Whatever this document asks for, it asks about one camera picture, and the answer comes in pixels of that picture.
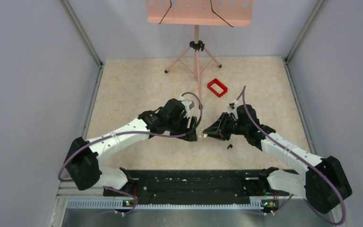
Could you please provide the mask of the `beige earbud charging case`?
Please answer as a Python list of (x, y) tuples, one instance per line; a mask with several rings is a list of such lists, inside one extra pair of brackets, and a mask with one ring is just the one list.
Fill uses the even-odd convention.
[(205, 138), (207, 138), (207, 136), (208, 135), (206, 133), (204, 133), (204, 130), (203, 129), (200, 129), (199, 132), (197, 133), (197, 137), (199, 139), (205, 139)]

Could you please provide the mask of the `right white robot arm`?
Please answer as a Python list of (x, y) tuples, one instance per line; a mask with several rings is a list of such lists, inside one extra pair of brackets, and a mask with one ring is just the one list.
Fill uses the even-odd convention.
[(223, 112), (203, 133), (217, 140), (241, 135), (250, 145), (277, 157), (295, 171), (264, 169), (258, 182), (259, 191), (264, 195), (284, 191), (305, 199), (317, 212), (326, 214), (353, 193), (337, 158), (317, 156), (287, 141), (273, 128), (261, 124), (251, 105)]

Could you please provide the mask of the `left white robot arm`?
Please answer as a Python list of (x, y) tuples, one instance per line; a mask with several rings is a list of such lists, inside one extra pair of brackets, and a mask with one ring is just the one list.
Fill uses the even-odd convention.
[(120, 195), (131, 193), (133, 183), (119, 168), (104, 167), (103, 162), (128, 146), (154, 136), (197, 141), (198, 118), (191, 116), (194, 101), (170, 99), (157, 110), (142, 112), (126, 125), (90, 140), (74, 139), (64, 161), (64, 169), (78, 190), (94, 186), (114, 188)]

